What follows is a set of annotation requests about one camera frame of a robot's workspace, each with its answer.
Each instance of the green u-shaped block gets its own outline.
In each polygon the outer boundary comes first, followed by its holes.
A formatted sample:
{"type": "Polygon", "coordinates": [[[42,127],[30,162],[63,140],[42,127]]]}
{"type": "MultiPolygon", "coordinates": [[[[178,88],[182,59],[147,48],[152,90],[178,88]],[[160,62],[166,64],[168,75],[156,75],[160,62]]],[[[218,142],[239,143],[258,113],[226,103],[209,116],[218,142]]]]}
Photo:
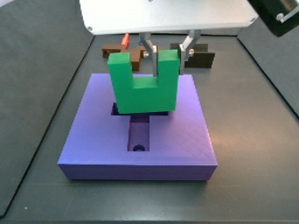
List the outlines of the green u-shaped block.
{"type": "Polygon", "coordinates": [[[107,65],[120,114],[175,110],[180,66],[176,50],[158,52],[155,77],[134,77],[128,52],[111,53],[107,65]]]}

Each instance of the hole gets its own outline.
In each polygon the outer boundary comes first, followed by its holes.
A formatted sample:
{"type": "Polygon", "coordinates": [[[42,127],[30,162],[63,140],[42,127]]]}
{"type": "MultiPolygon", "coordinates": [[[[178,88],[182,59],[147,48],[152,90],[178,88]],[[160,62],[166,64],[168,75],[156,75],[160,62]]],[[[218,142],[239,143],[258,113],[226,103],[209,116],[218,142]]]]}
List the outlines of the hole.
{"type": "Polygon", "coordinates": [[[134,151],[146,151],[146,147],[142,144],[138,144],[134,148],[134,151]]]}

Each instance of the black object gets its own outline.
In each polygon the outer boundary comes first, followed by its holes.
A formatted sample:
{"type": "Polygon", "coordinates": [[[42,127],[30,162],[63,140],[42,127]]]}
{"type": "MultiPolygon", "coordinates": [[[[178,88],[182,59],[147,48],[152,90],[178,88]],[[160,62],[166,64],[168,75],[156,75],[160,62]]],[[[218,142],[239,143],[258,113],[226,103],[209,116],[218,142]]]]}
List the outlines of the black object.
{"type": "MultiPolygon", "coordinates": [[[[179,44],[171,44],[171,49],[178,49],[179,53],[182,52],[179,44]]],[[[188,61],[184,61],[184,67],[211,68],[215,52],[209,52],[209,45],[195,44],[192,50],[194,55],[188,61]]]]}
{"type": "Polygon", "coordinates": [[[287,15],[293,11],[295,0],[249,0],[258,15],[261,16],[269,30],[282,37],[299,25],[299,12],[294,14],[283,23],[277,20],[277,15],[287,15]]]}

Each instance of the purple block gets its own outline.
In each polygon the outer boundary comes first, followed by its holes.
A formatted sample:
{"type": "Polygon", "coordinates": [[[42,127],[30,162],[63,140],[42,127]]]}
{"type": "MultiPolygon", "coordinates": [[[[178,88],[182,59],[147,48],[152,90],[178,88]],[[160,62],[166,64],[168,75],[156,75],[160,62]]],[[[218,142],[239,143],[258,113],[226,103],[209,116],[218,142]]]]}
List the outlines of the purple block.
{"type": "Polygon", "coordinates": [[[218,167],[192,76],[180,75],[176,110],[150,116],[150,151],[128,151],[130,116],[111,115],[108,74],[92,74],[60,154],[68,179],[209,180],[218,167]]]}

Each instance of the brown block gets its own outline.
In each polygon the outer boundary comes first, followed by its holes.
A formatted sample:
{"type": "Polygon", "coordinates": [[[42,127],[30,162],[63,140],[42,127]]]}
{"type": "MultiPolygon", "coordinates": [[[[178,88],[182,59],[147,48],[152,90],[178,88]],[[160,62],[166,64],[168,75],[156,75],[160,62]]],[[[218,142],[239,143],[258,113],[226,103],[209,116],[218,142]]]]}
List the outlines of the brown block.
{"type": "Polygon", "coordinates": [[[140,52],[140,58],[144,58],[144,52],[146,52],[146,47],[143,45],[139,45],[136,47],[136,50],[140,52]]]}
{"type": "Polygon", "coordinates": [[[140,51],[139,50],[122,50],[122,53],[130,53],[132,70],[139,71],[140,69],[140,51]]]}
{"type": "Polygon", "coordinates": [[[122,50],[126,50],[127,47],[124,45],[103,45],[102,51],[103,51],[103,58],[108,58],[108,55],[111,53],[120,53],[122,50]]]}

